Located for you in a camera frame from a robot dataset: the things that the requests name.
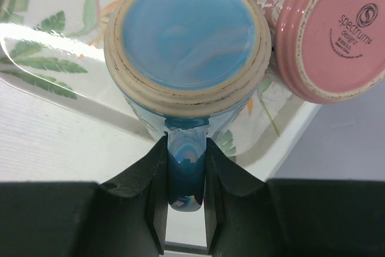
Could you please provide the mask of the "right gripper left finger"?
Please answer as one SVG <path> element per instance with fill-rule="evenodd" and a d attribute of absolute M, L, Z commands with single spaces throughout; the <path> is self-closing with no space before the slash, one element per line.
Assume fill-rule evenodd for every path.
<path fill-rule="evenodd" d="M 2 256 L 160 256 L 167 139 L 112 179 L 3 182 Z"/>

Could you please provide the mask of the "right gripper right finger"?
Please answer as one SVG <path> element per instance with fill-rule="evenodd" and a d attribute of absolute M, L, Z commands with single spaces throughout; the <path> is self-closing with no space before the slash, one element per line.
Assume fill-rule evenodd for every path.
<path fill-rule="evenodd" d="M 212 256 L 383 256 L 384 183 L 269 179 L 205 154 L 205 228 Z"/>

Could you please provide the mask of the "blue glazed mug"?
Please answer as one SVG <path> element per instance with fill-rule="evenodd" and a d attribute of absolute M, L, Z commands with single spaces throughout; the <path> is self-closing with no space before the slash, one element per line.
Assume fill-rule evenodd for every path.
<path fill-rule="evenodd" d="M 253 0 L 121 0 L 105 30 L 108 72 L 150 135 L 167 139 L 167 196 L 200 209 L 207 140 L 246 106 L 269 65 Z"/>

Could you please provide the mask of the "pink patterned mug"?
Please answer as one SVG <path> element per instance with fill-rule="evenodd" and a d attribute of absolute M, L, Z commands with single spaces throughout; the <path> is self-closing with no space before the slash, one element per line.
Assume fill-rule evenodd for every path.
<path fill-rule="evenodd" d="M 384 0 L 253 0 L 272 35 L 270 74 L 299 98 L 332 104 L 384 78 Z"/>

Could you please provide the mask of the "floral serving tray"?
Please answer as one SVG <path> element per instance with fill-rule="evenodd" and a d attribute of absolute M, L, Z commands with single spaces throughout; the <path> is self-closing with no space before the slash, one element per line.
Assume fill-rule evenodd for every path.
<path fill-rule="evenodd" d="M 1 0 L 1 79 L 64 108 L 153 142 L 113 83 L 103 34 L 120 0 Z M 264 79 L 249 104 L 215 141 L 248 166 L 265 156 L 283 160 L 319 106 Z"/>

